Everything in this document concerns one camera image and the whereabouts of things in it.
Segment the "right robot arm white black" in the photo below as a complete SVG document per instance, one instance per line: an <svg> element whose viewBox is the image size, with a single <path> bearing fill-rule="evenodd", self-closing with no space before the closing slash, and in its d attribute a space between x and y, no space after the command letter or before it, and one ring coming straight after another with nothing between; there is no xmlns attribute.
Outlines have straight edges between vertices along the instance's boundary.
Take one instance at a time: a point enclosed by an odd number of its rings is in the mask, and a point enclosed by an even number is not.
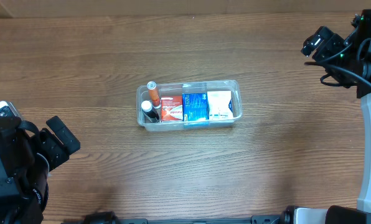
<svg viewBox="0 0 371 224"><path fill-rule="evenodd" d="M325 26L305 40L302 53L312 57L310 66L326 71L320 79L332 77L331 86L356 86L364 119L365 152L362 185L356 208L333 205L328 209L289 207L280 223L371 223L371 9L351 22L353 32L343 39Z"/></svg>

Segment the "white medicine box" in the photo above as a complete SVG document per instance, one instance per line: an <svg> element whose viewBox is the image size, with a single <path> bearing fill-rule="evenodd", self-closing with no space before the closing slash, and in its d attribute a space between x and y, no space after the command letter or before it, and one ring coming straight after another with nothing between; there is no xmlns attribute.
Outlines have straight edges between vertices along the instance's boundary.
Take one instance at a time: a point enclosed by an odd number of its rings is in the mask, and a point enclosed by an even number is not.
<svg viewBox="0 0 371 224"><path fill-rule="evenodd" d="M233 119L232 92L208 91L209 120Z"/></svg>

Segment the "clear plastic container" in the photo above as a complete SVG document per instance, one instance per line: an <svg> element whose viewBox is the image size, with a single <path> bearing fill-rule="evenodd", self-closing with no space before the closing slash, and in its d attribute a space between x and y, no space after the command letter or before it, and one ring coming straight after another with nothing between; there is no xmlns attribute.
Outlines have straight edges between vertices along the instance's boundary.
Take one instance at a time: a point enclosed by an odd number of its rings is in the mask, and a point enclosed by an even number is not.
<svg viewBox="0 0 371 224"><path fill-rule="evenodd" d="M242 117L242 99L240 87L235 80L215 80L205 82L188 82L188 83L167 83L157 84L160 97L163 96L182 96L187 93L206 93L208 91L231 91L232 92L232 111L233 119L226 120L206 120L206 121L161 121L161 107L156 109L159 114L160 121L151 123L143 114L141 103L150 101L147 85L141 85L136 92L136 107L138 114L138 123L148 131L177 131L193 128L218 128L232 125L235 121Z"/></svg>

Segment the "black vial white cap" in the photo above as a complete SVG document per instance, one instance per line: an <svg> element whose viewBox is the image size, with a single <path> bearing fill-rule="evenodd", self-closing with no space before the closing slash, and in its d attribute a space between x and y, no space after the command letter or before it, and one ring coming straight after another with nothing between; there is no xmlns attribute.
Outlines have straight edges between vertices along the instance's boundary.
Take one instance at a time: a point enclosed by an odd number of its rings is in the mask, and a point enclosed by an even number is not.
<svg viewBox="0 0 371 224"><path fill-rule="evenodd" d="M151 123L158 123L160 121L159 114L150 101L143 101L141 103L141 109Z"/></svg>

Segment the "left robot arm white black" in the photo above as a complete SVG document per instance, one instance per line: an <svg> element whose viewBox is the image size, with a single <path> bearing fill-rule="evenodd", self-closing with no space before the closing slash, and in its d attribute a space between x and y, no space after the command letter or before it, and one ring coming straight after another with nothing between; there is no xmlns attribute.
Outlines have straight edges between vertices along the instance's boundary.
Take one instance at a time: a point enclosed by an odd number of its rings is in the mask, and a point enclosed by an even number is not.
<svg viewBox="0 0 371 224"><path fill-rule="evenodd" d="M0 223L41 223L49 172L80 149L59 117L46 123L38 129L17 116L0 118Z"/></svg>

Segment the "orange vial white cap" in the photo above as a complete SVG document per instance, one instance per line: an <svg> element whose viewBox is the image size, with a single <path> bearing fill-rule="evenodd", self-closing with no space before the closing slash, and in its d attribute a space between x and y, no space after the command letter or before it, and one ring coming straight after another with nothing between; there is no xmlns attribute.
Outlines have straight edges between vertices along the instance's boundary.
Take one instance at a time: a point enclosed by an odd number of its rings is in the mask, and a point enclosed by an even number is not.
<svg viewBox="0 0 371 224"><path fill-rule="evenodd" d="M150 96L150 99L151 99L151 102L152 102L153 106L155 107L155 109L160 108L161 107L161 97L160 97L159 89L157 87L156 82L154 82L154 81L148 82L147 88L148 88L149 96Z"/></svg>

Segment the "red medicine box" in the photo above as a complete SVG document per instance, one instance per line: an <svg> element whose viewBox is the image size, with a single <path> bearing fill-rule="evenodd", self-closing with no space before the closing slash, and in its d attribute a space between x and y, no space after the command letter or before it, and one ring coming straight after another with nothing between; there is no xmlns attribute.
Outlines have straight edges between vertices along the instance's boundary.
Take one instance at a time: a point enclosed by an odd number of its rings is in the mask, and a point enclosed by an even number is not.
<svg viewBox="0 0 371 224"><path fill-rule="evenodd" d="M182 121L183 105L181 96L163 96L161 98L161 121Z"/></svg>

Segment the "blue medicine box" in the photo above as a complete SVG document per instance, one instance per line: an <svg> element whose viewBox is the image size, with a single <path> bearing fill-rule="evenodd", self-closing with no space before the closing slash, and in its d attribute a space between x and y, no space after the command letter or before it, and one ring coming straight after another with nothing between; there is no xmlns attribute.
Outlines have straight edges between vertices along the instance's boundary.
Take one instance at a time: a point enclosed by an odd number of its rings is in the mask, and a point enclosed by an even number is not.
<svg viewBox="0 0 371 224"><path fill-rule="evenodd" d="M206 93L187 93L182 95L183 121L206 121L209 109Z"/></svg>

